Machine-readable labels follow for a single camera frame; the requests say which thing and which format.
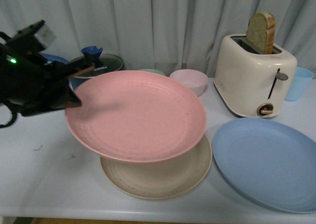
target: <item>cream toaster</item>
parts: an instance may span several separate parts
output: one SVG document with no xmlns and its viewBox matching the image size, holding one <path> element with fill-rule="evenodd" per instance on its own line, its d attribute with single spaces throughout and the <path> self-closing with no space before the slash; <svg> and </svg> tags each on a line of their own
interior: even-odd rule
<svg viewBox="0 0 316 224">
<path fill-rule="evenodd" d="M 240 117 L 279 114 L 297 67 L 296 58 L 274 45 L 264 54 L 246 35 L 223 38 L 214 85 L 231 112 Z"/>
</svg>

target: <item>green light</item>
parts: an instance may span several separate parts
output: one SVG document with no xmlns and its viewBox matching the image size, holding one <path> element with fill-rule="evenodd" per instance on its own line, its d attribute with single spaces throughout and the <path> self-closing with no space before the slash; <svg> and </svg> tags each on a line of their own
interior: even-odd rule
<svg viewBox="0 0 316 224">
<path fill-rule="evenodd" d="M 7 55 L 6 59 L 13 64 L 18 62 L 14 57 L 11 57 L 10 55 Z"/>
</svg>

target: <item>bowl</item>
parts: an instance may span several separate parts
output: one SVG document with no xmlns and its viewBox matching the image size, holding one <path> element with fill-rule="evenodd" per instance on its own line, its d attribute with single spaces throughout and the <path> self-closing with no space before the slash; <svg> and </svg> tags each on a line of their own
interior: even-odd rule
<svg viewBox="0 0 316 224">
<path fill-rule="evenodd" d="M 192 69 L 181 69 L 171 73 L 170 78 L 188 87 L 194 94 L 200 96 L 208 82 L 208 77 L 203 72 Z"/>
<path fill-rule="evenodd" d="M 144 71 L 144 72 L 152 72 L 152 73 L 156 73 L 159 75 L 163 75 L 165 76 L 165 73 L 163 73 L 162 71 L 156 70 L 156 69 L 140 69 L 139 71 Z"/>
</svg>

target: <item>white table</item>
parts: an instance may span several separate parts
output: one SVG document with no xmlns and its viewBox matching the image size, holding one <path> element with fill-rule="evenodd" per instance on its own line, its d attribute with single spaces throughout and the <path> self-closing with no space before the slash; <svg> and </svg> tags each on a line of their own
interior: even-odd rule
<svg viewBox="0 0 316 224">
<path fill-rule="evenodd" d="M 316 80 L 295 102 L 285 101 L 272 120 L 316 140 Z M 213 84 L 199 97 L 207 112 L 212 140 L 232 115 Z M 23 118 L 0 130 L 0 216 L 187 223 L 304 223 L 316 214 L 270 210 L 241 196 L 213 161 L 207 176 L 191 191 L 149 201 L 117 190 L 104 175 L 98 155 L 70 133 L 64 111 Z"/>
</svg>

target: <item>blue cup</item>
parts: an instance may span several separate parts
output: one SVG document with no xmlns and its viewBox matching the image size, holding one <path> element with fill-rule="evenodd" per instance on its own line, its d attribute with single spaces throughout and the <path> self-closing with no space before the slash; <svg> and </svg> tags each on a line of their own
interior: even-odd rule
<svg viewBox="0 0 316 224">
<path fill-rule="evenodd" d="M 314 73 L 310 70 L 302 67 L 296 68 L 294 78 L 290 88 L 288 89 L 285 100 L 296 101 L 299 97 L 301 97 L 313 77 Z"/>
</svg>

